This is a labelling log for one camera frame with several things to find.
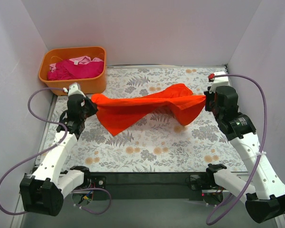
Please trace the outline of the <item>orange t shirt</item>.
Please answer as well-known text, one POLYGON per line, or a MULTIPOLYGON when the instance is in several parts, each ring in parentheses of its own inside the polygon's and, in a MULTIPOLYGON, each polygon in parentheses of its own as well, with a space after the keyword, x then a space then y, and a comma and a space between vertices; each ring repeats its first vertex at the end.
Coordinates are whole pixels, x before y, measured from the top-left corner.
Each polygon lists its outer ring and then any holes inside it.
POLYGON ((186 126, 199 116, 206 104, 206 96, 195 95, 184 84, 175 84, 143 97, 112 99, 103 94, 94 94, 91 101, 97 105, 96 116, 101 125, 116 136, 162 107, 167 107, 178 123, 186 126))

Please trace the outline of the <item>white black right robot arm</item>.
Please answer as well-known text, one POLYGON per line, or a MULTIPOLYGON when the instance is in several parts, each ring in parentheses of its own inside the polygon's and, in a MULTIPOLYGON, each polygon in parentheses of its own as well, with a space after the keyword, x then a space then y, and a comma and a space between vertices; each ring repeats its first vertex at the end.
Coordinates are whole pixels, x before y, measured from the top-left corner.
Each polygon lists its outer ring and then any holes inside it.
POLYGON ((251 119, 239 112, 238 94, 228 85, 208 87, 205 109, 213 113, 218 128, 238 152, 250 176, 243 180, 223 164, 209 164, 205 182, 211 189, 223 187, 245 204, 249 216, 263 223, 285 214, 285 184, 261 148, 251 119))

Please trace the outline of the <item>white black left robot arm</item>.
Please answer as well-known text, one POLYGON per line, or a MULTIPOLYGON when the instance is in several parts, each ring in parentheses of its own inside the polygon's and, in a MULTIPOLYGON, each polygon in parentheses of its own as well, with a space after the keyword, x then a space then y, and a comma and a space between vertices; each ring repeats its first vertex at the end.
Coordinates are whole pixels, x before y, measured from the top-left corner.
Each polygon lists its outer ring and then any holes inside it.
POLYGON ((74 166, 67 174, 60 173, 85 128, 86 119, 96 112, 96 105, 83 93, 69 95, 67 110, 59 119, 54 148, 47 152, 31 177, 23 178, 20 183, 20 194, 26 212, 56 216, 68 194, 76 188, 86 190, 91 186, 92 179, 88 176, 87 167, 74 166))

